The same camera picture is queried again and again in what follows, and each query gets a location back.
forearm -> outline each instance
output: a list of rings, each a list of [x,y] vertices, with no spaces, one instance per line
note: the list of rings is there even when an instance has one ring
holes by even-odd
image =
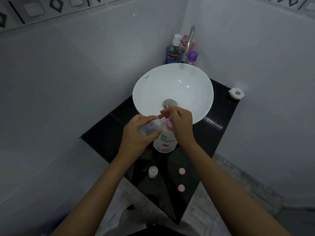
[[[290,235],[197,144],[184,147],[232,235]]]
[[[79,204],[57,227],[53,236],[95,235],[129,164],[119,156],[112,161]]]

black countertop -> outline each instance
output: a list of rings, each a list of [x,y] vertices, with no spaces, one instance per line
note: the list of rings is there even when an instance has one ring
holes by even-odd
[[[214,100],[208,114],[193,126],[197,143],[212,157],[237,107],[228,87],[211,80]],[[118,153],[124,126],[138,114],[132,97],[87,131],[82,139],[106,161],[111,162]],[[154,179],[148,177],[151,166],[158,168]],[[179,168],[186,173],[179,175]],[[125,177],[163,210],[175,223],[179,223],[200,180],[186,153],[177,145],[170,153],[160,153],[151,143],[139,159],[129,168]],[[184,192],[177,190],[185,186]]]

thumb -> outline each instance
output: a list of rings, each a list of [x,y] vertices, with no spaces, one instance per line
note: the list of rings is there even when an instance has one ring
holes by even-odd
[[[176,108],[173,106],[173,104],[169,103],[168,107],[169,107],[169,115],[171,116],[171,119],[175,120],[179,118],[179,114]]]
[[[159,135],[161,134],[162,130],[157,130],[154,133],[152,133],[151,135],[147,136],[147,141],[148,144],[150,144],[151,142],[153,142],[155,139],[157,139],[159,137]]]

bottle with purple cap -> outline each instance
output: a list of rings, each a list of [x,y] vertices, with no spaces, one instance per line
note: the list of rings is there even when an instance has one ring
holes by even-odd
[[[192,50],[189,52],[187,61],[185,63],[197,66],[197,58],[198,58],[198,52]]]

colgate mouthwash bottle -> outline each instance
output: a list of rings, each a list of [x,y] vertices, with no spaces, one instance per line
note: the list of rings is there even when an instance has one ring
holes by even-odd
[[[173,39],[173,43],[166,47],[166,63],[179,63],[181,56],[184,52],[180,46],[181,35],[176,34]]]

